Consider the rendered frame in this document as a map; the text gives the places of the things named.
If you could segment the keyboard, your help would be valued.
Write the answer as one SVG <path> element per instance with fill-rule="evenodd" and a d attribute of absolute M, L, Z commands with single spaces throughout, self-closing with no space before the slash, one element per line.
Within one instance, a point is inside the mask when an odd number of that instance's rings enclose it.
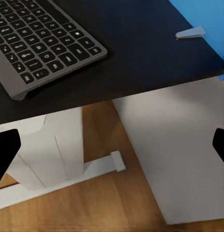
<path fill-rule="evenodd" d="M 0 0 L 0 82 L 13 100 L 107 53 L 53 0 Z"/>

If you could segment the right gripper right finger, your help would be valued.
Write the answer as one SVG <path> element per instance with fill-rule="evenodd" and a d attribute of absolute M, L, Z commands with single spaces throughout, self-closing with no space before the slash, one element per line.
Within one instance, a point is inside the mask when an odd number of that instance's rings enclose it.
<path fill-rule="evenodd" d="M 214 134 L 212 145 L 224 162 L 224 130 L 218 128 Z"/>

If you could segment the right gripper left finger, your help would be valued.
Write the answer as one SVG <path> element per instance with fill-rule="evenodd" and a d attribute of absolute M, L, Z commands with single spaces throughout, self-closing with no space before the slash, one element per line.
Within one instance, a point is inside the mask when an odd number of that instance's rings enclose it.
<path fill-rule="evenodd" d="M 21 141 L 17 129 L 0 132 L 0 180 L 20 147 Z"/>

